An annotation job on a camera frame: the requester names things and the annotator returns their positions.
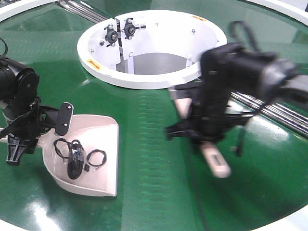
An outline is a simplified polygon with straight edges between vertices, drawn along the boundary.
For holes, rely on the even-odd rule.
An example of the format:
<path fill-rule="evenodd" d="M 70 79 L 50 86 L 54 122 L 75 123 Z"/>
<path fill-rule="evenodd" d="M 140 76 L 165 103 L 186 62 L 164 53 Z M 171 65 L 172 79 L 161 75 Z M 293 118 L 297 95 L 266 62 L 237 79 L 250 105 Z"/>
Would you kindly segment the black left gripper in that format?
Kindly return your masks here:
<path fill-rule="evenodd" d="M 36 96 L 30 104 L 22 107 L 14 104 L 11 97 L 0 97 L 0 107 L 7 126 L 0 130 L 0 138 L 7 138 L 8 154 L 6 163 L 10 166 L 20 165 L 23 154 L 33 154 L 38 137 L 55 128 L 55 134 L 64 136 L 71 123 L 73 105 L 62 103 L 60 109 L 41 104 Z"/>

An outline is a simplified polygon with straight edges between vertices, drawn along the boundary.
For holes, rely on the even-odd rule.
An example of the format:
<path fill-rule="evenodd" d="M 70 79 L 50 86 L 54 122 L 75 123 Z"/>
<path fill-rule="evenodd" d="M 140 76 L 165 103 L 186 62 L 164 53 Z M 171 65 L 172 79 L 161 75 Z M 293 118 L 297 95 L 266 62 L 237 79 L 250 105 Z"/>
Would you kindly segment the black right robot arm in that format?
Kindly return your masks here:
<path fill-rule="evenodd" d="M 308 77 L 295 63 L 272 52 L 248 51 L 229 43 L 204 52 L 200 59 L 200 82 L 175 87 L 191 98 L 188 116 L 166 128 L 169 139 L 219 141 L 236 125 L 245 125 L 261 108 L 229 114 L 226 107 L 233 92 L 251 95 L 266 106 L 278 98 L 308 103 Z"/>

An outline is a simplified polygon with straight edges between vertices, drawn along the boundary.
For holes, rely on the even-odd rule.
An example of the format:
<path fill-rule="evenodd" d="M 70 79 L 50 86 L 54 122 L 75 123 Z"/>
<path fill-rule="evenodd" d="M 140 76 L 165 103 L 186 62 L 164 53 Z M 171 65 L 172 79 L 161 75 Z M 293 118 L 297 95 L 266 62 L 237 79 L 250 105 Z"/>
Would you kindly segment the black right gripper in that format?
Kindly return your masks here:
<path fill-rule="evenodd" d="M 231 88 L 221 83 L 208 81 L 178 84 L 168 89 L 171 99 L 194 99 L 187 120 L 166 127 L 168 140 L 175 137 L 192 138 L 198 141 L 217 142 L 224 133 L 236 125 L 244 126 L 250 119 L 248 113 L 226 113 Z"/>

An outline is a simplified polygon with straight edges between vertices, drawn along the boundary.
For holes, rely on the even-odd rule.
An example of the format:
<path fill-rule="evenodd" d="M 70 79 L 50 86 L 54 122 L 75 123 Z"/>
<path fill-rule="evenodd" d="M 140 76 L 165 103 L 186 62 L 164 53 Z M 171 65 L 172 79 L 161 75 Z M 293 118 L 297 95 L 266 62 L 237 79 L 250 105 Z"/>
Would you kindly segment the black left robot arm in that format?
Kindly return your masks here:
<path fill-rule="evenodd" d="M 39 75 L 30 67 L 8 58 L 8 46 L 0 56 L 0 108 L 7 126 L 0 131 L 7 139 L 6 163 L 18 166 L 23 154 L 33 154 L 39 137 L 52 128 L 65 135 L 73 106 L 62 103 L 59 109 L 42 105 L 38 96 Z"/>

